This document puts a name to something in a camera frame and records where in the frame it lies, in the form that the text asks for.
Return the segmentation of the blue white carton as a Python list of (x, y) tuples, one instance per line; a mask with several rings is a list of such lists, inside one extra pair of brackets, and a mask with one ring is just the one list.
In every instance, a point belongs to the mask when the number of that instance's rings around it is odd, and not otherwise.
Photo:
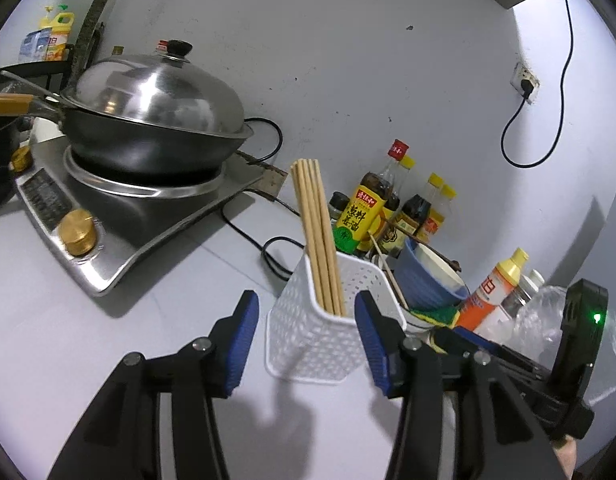
[(18, 52), (18, 62), (35, 63), (43, 62), (46, 59), (46, 50), (51, 38), (52, 29), (50, 27), (28, 32), (20, 44)]

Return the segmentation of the clear plastic bag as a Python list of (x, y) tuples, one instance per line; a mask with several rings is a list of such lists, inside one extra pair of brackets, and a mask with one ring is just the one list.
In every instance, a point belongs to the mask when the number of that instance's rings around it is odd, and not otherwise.
[[(475, 333), (496, 344), (503, 344), (548, 370), (552, 370), (562, 339), (562, 314), (566, 289), (543, 286), (528, 304), (508, 318), (502, 307), (488, 315)], [(595, 406), (616, 392), (616, 314), (608, 311), (601, 347), (596, 358), (585, 400)]]

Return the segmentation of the yellow cap amber bottle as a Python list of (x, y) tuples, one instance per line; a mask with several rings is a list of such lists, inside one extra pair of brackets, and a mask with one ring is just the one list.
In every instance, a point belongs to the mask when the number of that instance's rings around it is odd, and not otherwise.
[(430, 206), (426, 220), (415, 235), (418, 242), (428, 244), (432, 240), (445, 220), (451, 216), (451, 203), (456, 196), (456, 190), (450, 185), (444, 184), (442, 186), (442, 190)]

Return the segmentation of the orange squeeze bottle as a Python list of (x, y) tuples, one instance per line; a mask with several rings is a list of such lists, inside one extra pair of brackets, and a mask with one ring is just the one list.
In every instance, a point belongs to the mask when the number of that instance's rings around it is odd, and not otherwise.
[(528, 253), (519, 247), (510, 258), (499, 261), (462, 304), (457, 326), (475, 330), (482, 324), (518, 285), (528, 259)]

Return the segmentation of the red cap clear bottle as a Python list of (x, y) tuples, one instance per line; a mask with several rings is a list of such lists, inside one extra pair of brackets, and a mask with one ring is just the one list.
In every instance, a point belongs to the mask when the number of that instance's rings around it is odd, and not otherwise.
[(159, 40), (156, 46), (157, 53), (167, 53), (168, 52), (168, 40)]

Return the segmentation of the small dark spice jar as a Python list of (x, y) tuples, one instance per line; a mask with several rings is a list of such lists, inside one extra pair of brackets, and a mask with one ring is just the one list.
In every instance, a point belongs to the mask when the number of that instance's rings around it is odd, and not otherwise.
[(349, 197), (342, 192), (334, 192), (329, 200), (328, 209), (332, 223), (337, 222), (349, 203)]

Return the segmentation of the red cap sauce bottle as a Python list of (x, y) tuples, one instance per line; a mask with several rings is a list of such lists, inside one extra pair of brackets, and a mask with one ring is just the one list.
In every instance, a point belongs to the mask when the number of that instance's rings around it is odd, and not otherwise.
[(409, 145), (396, 139), (387, 152), (388, 163), (379, 172), (368, 171), (333, 228), (337, 250), (352, 255), (380, 214), (395, 185), (397, 168)]

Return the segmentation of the silver induction cooker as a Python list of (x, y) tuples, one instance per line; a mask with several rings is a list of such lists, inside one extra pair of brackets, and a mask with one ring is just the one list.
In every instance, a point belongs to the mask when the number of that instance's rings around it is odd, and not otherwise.
[[(65, 136), (33, 145), (31, 165), (15, 178), (18, 197), (46, 247), (90, 296), (104, 296), (153, 248), (256, 183), (264, 168), (241, 153), (216, 178), (178, 188), (132, 185), (84, 170)], [(94, 245), (70, 253), (60, 237), (66, 214), (91, 214)]]

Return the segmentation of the white plastic utensil basket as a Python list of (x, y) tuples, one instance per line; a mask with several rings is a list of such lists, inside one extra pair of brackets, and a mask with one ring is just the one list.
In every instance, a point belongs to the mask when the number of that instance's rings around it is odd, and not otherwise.
[(337, 385), (366, 362), (355, 322), (358, 292), (371, 293), (382, 315), (407, 327), (404, 311), (384, 272), (375, 264), (337, 255), (343, 282), (343, 316), (317, 303), (310, 260), (302, 256), (267, 314), (265, 366), (277, 378), (306, 384)]

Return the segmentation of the wall socket with plug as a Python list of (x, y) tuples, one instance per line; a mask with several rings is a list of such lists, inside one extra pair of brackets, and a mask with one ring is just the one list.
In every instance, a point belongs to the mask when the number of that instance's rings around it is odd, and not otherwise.
[(515, 64), (510, 84), (528, 104), (534, 102), (540, 88), (539, 79), (522, 61), (518, 61)]

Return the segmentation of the yellow detergent jug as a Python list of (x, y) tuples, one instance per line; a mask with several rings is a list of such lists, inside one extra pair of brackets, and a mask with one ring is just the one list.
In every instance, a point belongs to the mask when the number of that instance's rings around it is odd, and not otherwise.
[(75, 14), (68, 10), (68, 6), (60, 4), (58, 12), (53, 6), (46, 6), (46, 15), (41, 19), (39, 26), (44, 31), (46, 39), (45, 61), (63, 61), (70, 32), (75, 21)]

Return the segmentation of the brass cooker knob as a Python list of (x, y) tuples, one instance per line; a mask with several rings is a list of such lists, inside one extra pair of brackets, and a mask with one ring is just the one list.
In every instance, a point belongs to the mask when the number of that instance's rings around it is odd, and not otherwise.
[(73, 257), (91, 252), (98, 241), (91, 212), (81, 208), (69, 211), (58, 224), (58, 237)]

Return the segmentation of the white cup in bowl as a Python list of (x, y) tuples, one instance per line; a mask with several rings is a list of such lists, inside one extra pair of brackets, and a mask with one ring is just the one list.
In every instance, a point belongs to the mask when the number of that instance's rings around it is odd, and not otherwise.
[(460, 278), (460, 275), (434, 250), (425, 245), (417, 244), (414, 252), (423, 268), (446, 289), (458, 292), (464, 286), (464, 281)]

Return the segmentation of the wooden chopstick bundle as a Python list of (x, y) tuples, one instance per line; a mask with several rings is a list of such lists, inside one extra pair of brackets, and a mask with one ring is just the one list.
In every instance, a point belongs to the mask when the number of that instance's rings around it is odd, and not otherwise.
[(302, 217), (317, 302), (326, 313), (344, 318), (342, 281), (319, 162), (317, 159), (297, 159), (292, 163), (291, 177)]

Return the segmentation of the blue bowl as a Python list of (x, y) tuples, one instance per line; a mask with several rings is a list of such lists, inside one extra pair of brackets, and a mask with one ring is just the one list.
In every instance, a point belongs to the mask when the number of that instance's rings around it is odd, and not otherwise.
[(416, 258), (414, 250), (417, 244), (420, 243), (411, 238), (406, 240), (393, 267), (394, 277), (408, 306), (423, 311), (457, 307), (470, 296), (468, 286), (464, 283), (458, 292), (453, 292), (439, 284)]

